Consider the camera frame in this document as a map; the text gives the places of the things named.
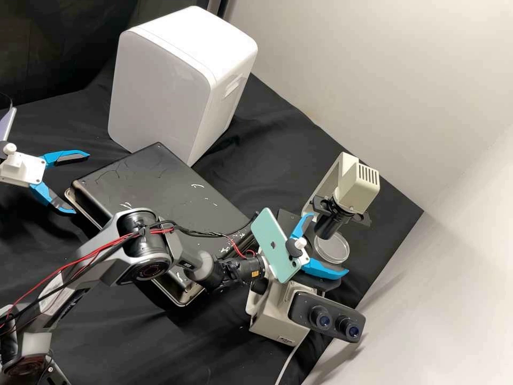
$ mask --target mint green phone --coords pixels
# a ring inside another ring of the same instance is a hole
[[[251,231],[280,283],[287,282],[301,269],[301,262],[297,258],[289,259],[285,246],[287,237],[270,209],[262,210],[251,224]]]

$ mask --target black cloth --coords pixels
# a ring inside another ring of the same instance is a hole
[[[0,92],[17,104],[84,88],[137,0],[2,0]]]
[[[83,91],[19,106],[10,140],[22,152],[80,149],[87,162],[49,170],[61,196],[70,182],[124,156],[107,133],[112,69]],[[342,151],[304,114],[256,77],[247,83],[228,130],[194,169],[247,216],[269,207],[299,213]],[[372,227],[344,227],[350,273],[328,294],[355,306],[422,210],[381,179]],[[60,217],[27,189],[0,184],[0,304],[11,303],[65,263],[87,239],[79,218]],[[165,314],[134,286],[98,286],[55,331],[55,358],[76,384],[274,383],[291,348],[248,331],[247,288]],[[328,338],[310,333],[283,384],[300,384]]]

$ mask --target black tray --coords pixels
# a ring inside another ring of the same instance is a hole
[[[73,181],[66,197],[98,228],[115,213],[136,207],[147,207],[165,219],[198,231],[231,233],[248,222],[244,214],[161,143]],[[235,256],[225,238],[197,238],[180,232],[178,236],[185,246],[208,251],[218,258]],[[231,237],[241,250],[254,240],[249,225]],[[165,299],[185,306],[202,291],[177,266],[138,287],[163,308],[168,308]],[[155,298],[159,292],[161,298]]]

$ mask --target white box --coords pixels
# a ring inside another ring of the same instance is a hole
[[[256,55],[252,38],[196,6],[123,32],[108,133],[192,165],[228,128]]]

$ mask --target white backdrop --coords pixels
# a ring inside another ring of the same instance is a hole
[[[255,75],[423,208],[513,122],[512,1],[231,0],[227,19]]]
[[[511,384],[513,128],[415,225],[304,385]]]

